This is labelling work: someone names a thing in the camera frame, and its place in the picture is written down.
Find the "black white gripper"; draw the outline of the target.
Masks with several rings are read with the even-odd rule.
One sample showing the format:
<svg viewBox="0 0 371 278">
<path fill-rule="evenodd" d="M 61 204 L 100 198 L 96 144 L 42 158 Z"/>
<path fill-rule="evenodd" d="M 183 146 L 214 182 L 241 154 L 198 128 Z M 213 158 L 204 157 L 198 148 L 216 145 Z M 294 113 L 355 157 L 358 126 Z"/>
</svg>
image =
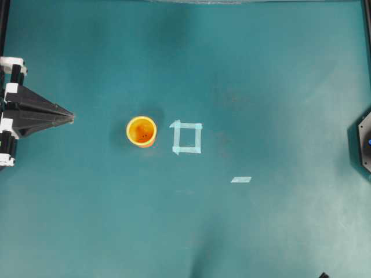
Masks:
<svg viewBox="0 0 371 278">
<path fill-rule="evenodd" d="M 1 167 L 12 167 L 19 138 L 74 122 L 74 114 L 23 86 L 28 69 L 22 58 L 1 56 Z M 18 114 L 16 108 L 49 114 Z"/>
</svg>

